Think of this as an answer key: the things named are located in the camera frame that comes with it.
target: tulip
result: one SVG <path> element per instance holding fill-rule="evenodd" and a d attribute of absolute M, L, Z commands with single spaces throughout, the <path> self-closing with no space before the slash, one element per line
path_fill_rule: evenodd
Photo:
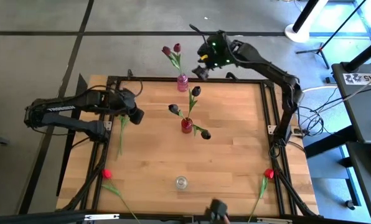
<path fill-rule="evenodd" d="M 199 86 L 195 86 L 192 91 L 191 91 L 191 94 L 193 96 L 199 96 L 200 95 L 200 87 Z"/>
<path fill-rule="evenodd" d="M 170 49 L 169 47 L 166 47 L 166 46 L 164 46 L 164 47 L 162 48 L 162 52 L 163 52 L 166 56 L 168 56 L 168 57 L 170 57 L 170 56 L 171 56 L 171 53 L 172 53 L 171 49 Z"/>
<path fill-rule="evenodd" d="M 176 44 L 176 45 L 173 47 L 173 50 L 174 50 L 176 53 L 180 53 L 180 50 L 181 50 L 181 46 L 180 46 L 180 44 Z"/>
<path fill-rule="evenodd" d="M 203 131 L 200 133 L 200 135 L 202 136 L 203 139 L 206 139 L 206 140 L 210 139 L 210 137 L 211 137 L 211 135 L 210 135 L 210 133 L 209 133 L 208 130 L 203 130 Z"/>
<path fill-rule="evenodd" d="M 265 177 L 268 179 L 272 179 L 274 177 L 274 171 L 272 169 L 267 169 L 265 171 Z"/>
<path fill-rule="evenodd" d="M 112 173 L 111 173 L 110 170 L 103 169 L 102 173 L 103 173 L 103 177 L 104 177 L 105 179 L 110 179 L 110 178 L 112 177 Z"/>
<path fill-rule="evenodd" d="M 179 107 L 177 105 L 169 105 L 169 111 L 179 115 Z"/>

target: wooden table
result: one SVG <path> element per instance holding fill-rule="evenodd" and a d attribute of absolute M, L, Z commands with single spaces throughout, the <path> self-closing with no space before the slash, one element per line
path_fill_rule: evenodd
<path fill-rule="evenodd" d="M 89 86 L 106 85 L 106 79 L 93 75 Z M 118 158 L 120 121 L 115 119 L 105 166 L 112 171 L 113 182 L 132 211 L 201 215 L 212 198 L 219 198 L 228 205 L 230 215 L 249 216 L 260 192 L 263 172 L 271 168 L 260 85 L 190 83 L 191 88 L 199 85 L 202 89 L 190 117 L 210 131 L 210 140 L 199 134 L 194 137 L 182 133 L 181 119 L 168 110 L 167 106 L 175 103 L 187 114 L 188 92 L 177 91 L 175 82 L 143 85 L 143 93 L 136 102 L 144 110 L 144 118 L 140 125 L 129 123 L 125 127 L 123 155 Z M 137 93 L 140 84 L 121 82 L 121 87 Z M 96 120 L 98 115 L 82 112 L 80 119 Z M 74 142 L 85 136 L 77 133 Z M 291 137 L 291 141 L 302 145 L 299 138 Z M 85 142 L 72 149 L 57 208 L 68 204 L 84 183 L 92 145 Z M 309 208 L 318 213 L 304 152 L 291 144 L 286 146 L 286 152 L 294 188 Z M 185 190 L 176 189 L 175 179 L 180 175 L 189 181 Z M 91 206 L 94 188 L 94 185 L 90 188 L 87 208 Z M 283 186 L 282 194 L 285 210 L 290 213 Z M 101 190 L 98 210 L 128 213 L 121 200 L 106 189 Z M 279 215 L 272 180 L 255 215 Z"/>

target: black stand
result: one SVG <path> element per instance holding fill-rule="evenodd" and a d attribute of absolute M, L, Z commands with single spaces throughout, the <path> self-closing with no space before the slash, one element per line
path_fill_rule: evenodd
<path fill-rule="evenodd" d="M 313 49 L 313 50 L 303 50 L 303 51 L 299 51 L 299 52 L 296 52 L 297 54 L 303 54 L 303 53 L 313 53 L 315 52 L 316 54 L 321 54 L 321 57 L 322 59 L 324 60 L 324 63 L 327 67 L 327 69 L 329 69 L 329 64 L 328 64 L 328 61 L 327 59 L 325 58 L 325 55 L 324 55 L 324 52 L 322 51 L 324 49 L 324 47 L 329 43 L 329 41 L 332 40 L 332 38 L 335 37 L 335 35 L 340 31 L 341 28 L 343 28 L 343 26 L 346 24 L 347 21 L 349 21 L 349 19 L 357 12 L 357 10 L 360 9 L 360 7 L 364 4 L 366 0 L 363 0 L 359 6 L 357 6 L 354 11 L 352 12 L 352 14 L 350 14 L 348 16 L 348 18 L 342 23 L 342 25 L 340 25 L 340 27 L 331 35 L 331 37 L 324 43 L 324 44 L 320 44 L 320 47 L 318 49 Z"/>

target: black clamp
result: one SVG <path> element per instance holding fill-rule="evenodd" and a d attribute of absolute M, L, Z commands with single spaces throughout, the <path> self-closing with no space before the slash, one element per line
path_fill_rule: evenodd
<path fill-rule="evenodd" d="M 227 205 L 221 200 L 213 199 L 210 207 L 206 208 L 205 215 L 210 223 L 223 224 L 224 217 L 227 216 Z"/>

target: table leg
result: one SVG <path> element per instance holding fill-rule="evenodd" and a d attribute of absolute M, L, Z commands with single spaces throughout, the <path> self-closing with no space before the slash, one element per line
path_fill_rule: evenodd
<path fill-rule="evenodd" d="M 334 134 L 331 134 L 322 140 L 306 146 L 304 148 L 306 151 L 306 157 L 310 158 L 316 156 L 335 147 L 344 145 L 347 141 L 357 141 L 354 128 L 351 125 Z"/>

